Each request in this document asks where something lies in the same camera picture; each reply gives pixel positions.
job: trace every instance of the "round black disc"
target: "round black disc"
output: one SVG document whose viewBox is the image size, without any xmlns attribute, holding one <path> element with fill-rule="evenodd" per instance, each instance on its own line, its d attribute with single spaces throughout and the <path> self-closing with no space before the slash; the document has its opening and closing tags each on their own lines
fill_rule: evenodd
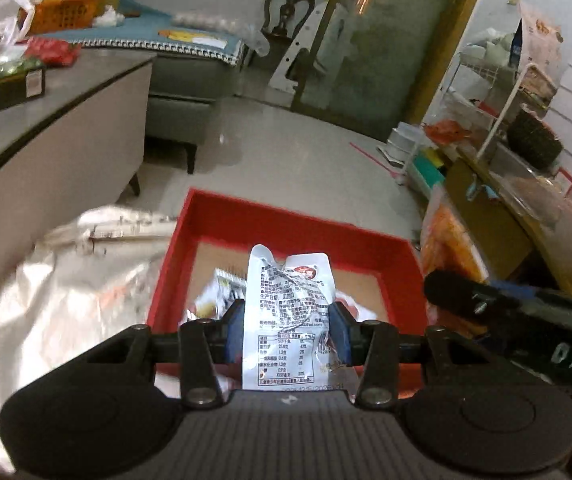
<svg viewBox="0 0 572 480">
<path fill-rule="evenodd" d="M 572 400 L 553 386 L 435 387 L 405 409 L 428 454 L 478 474 L 527 474 L 572 452 Z"/>
<path fill-rule="evenodd" d="M 44 478 L 102 478 L 161 449 L 177 419 L 177 403 L 152 384 L 26 388 L 4 405 L 0 436 L 20 470 Z"/>
</svg>

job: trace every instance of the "ribbed black surface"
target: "ribbed black surface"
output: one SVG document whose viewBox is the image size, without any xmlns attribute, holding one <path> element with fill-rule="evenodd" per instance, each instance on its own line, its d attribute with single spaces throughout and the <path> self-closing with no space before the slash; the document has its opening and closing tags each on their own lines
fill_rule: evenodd
<svg viewBox="0 0 572 480">
<path fill-rule="evenodd" d="M 193 412 L 174 439 L 120 480 L 464 479 L 413 447 L 386 413 L 343 392 L 237 391 L 221 409 Z M 563 479 L 559 472 L 540 478 Z"/>
</svg>

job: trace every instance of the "cabinet leg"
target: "cabinet leg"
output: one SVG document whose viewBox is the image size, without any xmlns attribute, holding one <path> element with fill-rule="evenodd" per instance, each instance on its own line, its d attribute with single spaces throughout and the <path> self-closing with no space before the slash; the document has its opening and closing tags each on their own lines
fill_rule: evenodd
<svg viewBox="0 0 572 480">
<path fill-rule="evenodd" d="M 132 176 L 132 179 L 130 180 L 130 182 L 128 183 L 128 185 L 130 186 L 130 188 L 132 189 L 132 192 L 135 194 L 135 196 L 139 196 L 141 194 L 141 189 L 140 189 L 140 180 L 137 176 L 137 173 L 135 173 Z"/>
<path fill-rule="evenodd" d="M 195 156 L 197 155 L 197 145 L 185 142 L 184 148 L 186 149 L 186 155 L 188 156 L 188 174 L 192 175 L 195 171 Z"/>
</svg>

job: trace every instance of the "red box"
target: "red box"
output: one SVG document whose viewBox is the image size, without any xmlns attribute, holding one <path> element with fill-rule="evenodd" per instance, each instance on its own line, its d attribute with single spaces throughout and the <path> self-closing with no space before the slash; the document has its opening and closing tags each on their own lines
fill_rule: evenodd
<svg viewBox="0 0 572 480">
<path fill-rule="evenodd" d="M 147 321 L 153 332 L 177 330 L 198 245 L 204 242 L 245 254 L 255 244 L 263 244 L 276 258 L 326 253 L 333 273 L 344 270 L 376 278 L 388 321 L 400 333 L 424 333 L 424 280 L 408 241 L 197 189 L 188 192 L 161 269 Z M 408 371 L 412 382 L 417 383 L 418 368 Z"/>
</svg>

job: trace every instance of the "door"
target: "door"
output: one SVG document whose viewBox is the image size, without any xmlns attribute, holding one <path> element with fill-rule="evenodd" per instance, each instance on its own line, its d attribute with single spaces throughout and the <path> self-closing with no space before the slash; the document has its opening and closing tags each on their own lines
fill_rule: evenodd
<svg viewBox="0 0 572 480">
<path fill-rule="evenodd" d="M 434 33 L 450 33 L 455 24 L 444 17 L 457 2 L 329 0 L 291 109 L 386 140 L 413 105 L 422 66 L 445 55 Z M 464 14 L 456 16 L 465 23 Z"/>
</svg>

